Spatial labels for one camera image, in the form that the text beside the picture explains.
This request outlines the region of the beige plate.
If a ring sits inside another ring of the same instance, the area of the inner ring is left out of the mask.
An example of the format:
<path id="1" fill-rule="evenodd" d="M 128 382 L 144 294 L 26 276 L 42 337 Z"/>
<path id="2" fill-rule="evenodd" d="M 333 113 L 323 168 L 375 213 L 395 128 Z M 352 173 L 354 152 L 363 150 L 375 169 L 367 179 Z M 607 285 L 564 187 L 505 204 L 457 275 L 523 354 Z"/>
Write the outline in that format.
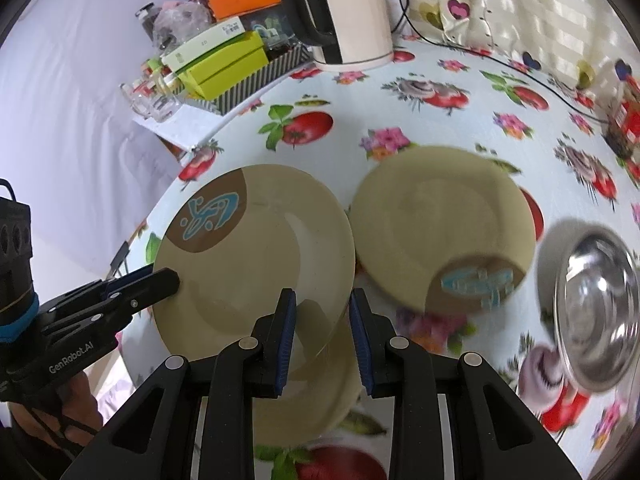
<path id="1" fill-rule="evenodd" d="M 296 446 L 337 426 L 361 391 L 346 314 L 335 320 L 310 299 L 297 306 L 288 381 L 276 400 L 253 401 L 254 442 Z"/>
<path id="2" fill-rule="evenodd" d="M 416 312 L 501 308 L 524 280 L 535 223 L 520 188 L 489 159 L 458 148 L 409 148 L 384 159 L 352 200 L 364 270 Z"/>
<path id="3" fill-rule="evenodd" d="M 154 266 L 174 270 L 178 292 L 153 308 L 166 348 L 190 360 L 248 335 L 293 289 L 297 318 L 291 367 L 329 343 L 355 273 L 343 207 L 302 170 L 255 165 L 196 191 L 178 210 Z"/>

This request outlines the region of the stainless steel bowl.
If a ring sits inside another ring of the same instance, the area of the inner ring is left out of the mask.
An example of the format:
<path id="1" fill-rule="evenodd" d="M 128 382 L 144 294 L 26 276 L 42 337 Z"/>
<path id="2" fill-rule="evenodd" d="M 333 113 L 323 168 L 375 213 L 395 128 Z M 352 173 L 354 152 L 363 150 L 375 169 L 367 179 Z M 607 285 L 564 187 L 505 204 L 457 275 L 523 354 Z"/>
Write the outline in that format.
<path id="1" fill-rule="evenodd" d="M 625 243 L 590 226 L 567 246 L 554 285 L 553 324 L 565 377 L 578 390 L 615 388 L 639 355 L 639 278 Z"/>

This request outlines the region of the white side shelf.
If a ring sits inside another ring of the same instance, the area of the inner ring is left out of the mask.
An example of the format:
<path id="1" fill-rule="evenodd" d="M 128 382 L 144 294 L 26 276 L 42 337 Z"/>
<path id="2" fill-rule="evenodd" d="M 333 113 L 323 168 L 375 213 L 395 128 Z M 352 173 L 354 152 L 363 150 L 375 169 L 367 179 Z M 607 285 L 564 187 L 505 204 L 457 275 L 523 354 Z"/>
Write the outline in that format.
<path id="1" fill-rule="evenodd" d="M 231 113 L 220 116 L 189 104 L 183 104 L 163 122 L 157 122 L 152 117 L 143 118 L 138 114 L 131 117 L 139 126 L 186 152 L 192 152 L 213 139 L 232 118 Z"/>

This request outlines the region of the clear glass cup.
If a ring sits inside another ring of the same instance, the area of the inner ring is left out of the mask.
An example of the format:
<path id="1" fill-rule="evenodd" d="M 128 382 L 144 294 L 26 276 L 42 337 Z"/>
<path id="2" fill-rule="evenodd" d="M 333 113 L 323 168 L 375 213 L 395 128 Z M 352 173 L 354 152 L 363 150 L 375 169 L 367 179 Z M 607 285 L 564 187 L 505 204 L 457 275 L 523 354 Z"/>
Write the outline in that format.
<path id="1" fill-rule="evenodd" d="M 138 79 L 132 84 L 121 84 L 119 89 L 131 109 L 144 119 L 166 122 L 181 106 L 173 94 L 160 90 L 152 80 Z"/>

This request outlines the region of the white flat box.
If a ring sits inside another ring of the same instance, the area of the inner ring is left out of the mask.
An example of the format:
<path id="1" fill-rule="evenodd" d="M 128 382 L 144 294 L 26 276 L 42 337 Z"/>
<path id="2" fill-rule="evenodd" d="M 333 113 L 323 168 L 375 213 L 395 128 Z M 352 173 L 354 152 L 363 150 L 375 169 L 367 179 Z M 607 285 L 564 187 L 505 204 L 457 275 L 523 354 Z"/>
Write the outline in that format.
<path id="1" fill-rule="evenodd" d="M 181 46 L 176 47 L 175 50 L 163 54 L 160 60 L 172 72 L 177 73 L 197 58 L 241 36 L 244 32 L 245 27 L 241 19 L 234 16 L 200 32 L 198 36 L 189 39 Z"/>

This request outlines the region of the lime green box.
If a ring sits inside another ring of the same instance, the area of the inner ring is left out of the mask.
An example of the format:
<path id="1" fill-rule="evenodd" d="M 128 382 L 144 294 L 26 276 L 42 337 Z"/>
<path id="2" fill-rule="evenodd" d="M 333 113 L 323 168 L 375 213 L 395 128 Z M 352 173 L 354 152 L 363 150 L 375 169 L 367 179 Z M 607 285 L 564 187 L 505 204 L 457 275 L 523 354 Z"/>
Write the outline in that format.
<path id="1" fill-rule="evenodd" d="M 201 99 L 217 99 L 269 63 L 258 32 L 244 32 L 183 67 L 177 77 Z"/>

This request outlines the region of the crumpled plastic bag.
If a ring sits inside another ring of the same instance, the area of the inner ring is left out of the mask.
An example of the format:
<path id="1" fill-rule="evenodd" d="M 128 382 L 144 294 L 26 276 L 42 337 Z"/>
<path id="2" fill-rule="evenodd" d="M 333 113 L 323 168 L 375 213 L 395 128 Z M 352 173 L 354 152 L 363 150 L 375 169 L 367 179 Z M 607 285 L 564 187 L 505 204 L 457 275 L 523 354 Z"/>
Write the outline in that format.
<path id="1" fill-rule="evenodd" d="M 213 25 L 206 6 L 194 1 L 163 6 L 153 24 L 153 44 L 161 54 L 176 50 Z"/>

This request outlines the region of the floral vinyl tablecloth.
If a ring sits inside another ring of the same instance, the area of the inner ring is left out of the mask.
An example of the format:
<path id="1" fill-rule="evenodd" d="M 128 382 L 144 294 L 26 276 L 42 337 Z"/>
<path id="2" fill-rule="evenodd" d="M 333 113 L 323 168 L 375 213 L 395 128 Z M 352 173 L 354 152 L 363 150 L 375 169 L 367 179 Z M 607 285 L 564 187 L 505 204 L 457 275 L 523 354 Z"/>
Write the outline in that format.
<path id="1" fill-rule="evenodd" d="M 141 386 L 247 336 L 297 297 L 290 376 L 254 404 L 261 479 L 386 479 L 398 401 L 368 395 L 355 288 L 416 353 L 488 370 L 550 446 L 491 479 L 604 479 L 639 442 L 639 166 L 588 96 L 424 42 L 370 72 L 304 68 L 219 130 L 134 243 L 180 289 L 120 351 Z"/>

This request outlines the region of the dark glass jar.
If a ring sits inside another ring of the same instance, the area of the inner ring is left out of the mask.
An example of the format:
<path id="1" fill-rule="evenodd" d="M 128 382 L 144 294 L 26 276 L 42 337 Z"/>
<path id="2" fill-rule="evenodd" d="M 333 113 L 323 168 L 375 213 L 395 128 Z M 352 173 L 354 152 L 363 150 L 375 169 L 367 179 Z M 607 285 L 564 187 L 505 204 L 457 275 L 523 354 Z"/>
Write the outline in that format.
<path id="1" fill-rule="evenodd" d="M 149 40 L 153 40 L 154 23 L 158 14 L 160 14 L 160 7 L 154 2 L 147 3 L 136 12 L 136 18 L 142 26 L 145 35 L 149 37 Z"/>

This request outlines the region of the striped tray box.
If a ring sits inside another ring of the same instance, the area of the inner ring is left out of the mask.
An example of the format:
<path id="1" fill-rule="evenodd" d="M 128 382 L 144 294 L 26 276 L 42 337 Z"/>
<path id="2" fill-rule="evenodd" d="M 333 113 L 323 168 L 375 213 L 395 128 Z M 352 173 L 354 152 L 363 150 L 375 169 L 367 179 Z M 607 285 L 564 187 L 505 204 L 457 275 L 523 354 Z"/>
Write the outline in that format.
<path id="1" fill-rule="evenodd" d="M 199 110 L 206 110 L 206 112 L 224 116 L 242 102 L 254 96 L 254 94 L 265 90 L 273 82 L 288 76 L 289 73 L 299 70 L 310 62 L 311 54 L 309 50 L 299 44 L 239 81 L 213 100 L 207 101 L 202 98 L 194 98 L 194 96 L 188 96 L 186 93 L 180 94 L 178 100 L 182 104 L 196 107 Z"/>

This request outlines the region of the red-lidded sauce jar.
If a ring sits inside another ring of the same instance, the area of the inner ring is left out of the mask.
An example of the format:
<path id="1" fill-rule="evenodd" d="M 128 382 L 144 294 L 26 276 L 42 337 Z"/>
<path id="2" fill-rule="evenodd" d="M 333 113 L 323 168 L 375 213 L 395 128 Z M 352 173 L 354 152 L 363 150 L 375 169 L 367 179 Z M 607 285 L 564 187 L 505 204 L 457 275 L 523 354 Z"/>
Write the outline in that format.
<path id="1" fill-rule="evenodd" d="M 608 113 L 605 142 L 622 159 L 630 159 L 639 145 L 639 84 L 633 76 L 620 83 Z"/>

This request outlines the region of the electric kettle white black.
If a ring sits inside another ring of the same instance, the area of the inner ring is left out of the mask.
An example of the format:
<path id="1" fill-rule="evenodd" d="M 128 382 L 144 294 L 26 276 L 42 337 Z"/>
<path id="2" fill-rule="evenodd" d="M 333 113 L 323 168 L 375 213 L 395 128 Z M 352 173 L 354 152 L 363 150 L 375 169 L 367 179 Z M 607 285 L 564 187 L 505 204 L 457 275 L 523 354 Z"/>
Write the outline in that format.
<path id="1" fill-rule="evenodd" d="M 295 37 L 314 65 L 331 73 L 364 72 L 392 62 L 386 0 L 281 0 Z"/>

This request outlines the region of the cream heart-pattern curtain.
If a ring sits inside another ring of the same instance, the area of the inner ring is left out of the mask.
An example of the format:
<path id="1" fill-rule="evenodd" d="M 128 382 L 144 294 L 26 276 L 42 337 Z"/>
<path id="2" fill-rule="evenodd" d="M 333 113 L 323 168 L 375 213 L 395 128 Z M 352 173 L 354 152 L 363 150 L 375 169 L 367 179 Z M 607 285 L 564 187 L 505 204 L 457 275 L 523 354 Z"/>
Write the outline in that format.
<path id="1" fill-rule="evenodd" d="M 506 58 L 590 106 L 599 124 L 639 48 L 608 0 L 400 0 L 404 29 L 431 42 Z"/>

